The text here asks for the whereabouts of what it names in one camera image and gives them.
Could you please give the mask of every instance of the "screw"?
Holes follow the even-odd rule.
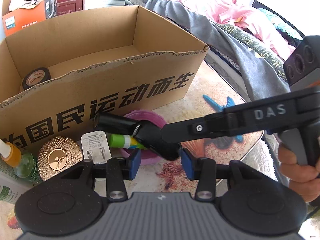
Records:
[[[110,197],[113,199],[121,199],[124,197],[124,193],[120,190],[111,191]]]
[[[197,193],[197,196],[198,198],[201,198],[201,199],[210,199],[212,198],[212,193],[207,190],[202,190]]]
[[[203,127],[202,127],[202,125],[197,125],[196,129],[197,129],[198,132],[201,132]]]

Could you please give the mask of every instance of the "pink blanket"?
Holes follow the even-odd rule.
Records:
[[[295,49],[288,45],[266,16],[252,6],[239,5],[236,0],[178,1],[190,10],[205,15],[217,23],[229,23],[240,28],[248,28],[267,48],[285,60]]]

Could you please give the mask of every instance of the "white pump nozzle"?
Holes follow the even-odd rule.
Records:
[[[2,157],[4,158],[9,157],[10,152],[11,152],[10,145],[4,143],[4,141],[0,139],[0,154],[2,155]]]

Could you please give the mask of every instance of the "white bottle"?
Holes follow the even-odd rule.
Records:
[[[0,158],[0,201],[14,204],[33,184],[19,178],[13,168]]]

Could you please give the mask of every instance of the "green bottle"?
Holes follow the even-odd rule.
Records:
[[[0,154],[2,159],[13,168],[13,172],[20,178],[39,184],[42,179],[38,172],[37,161],[25,149],[22,152],[12,143],[4,143],[0,139]]]

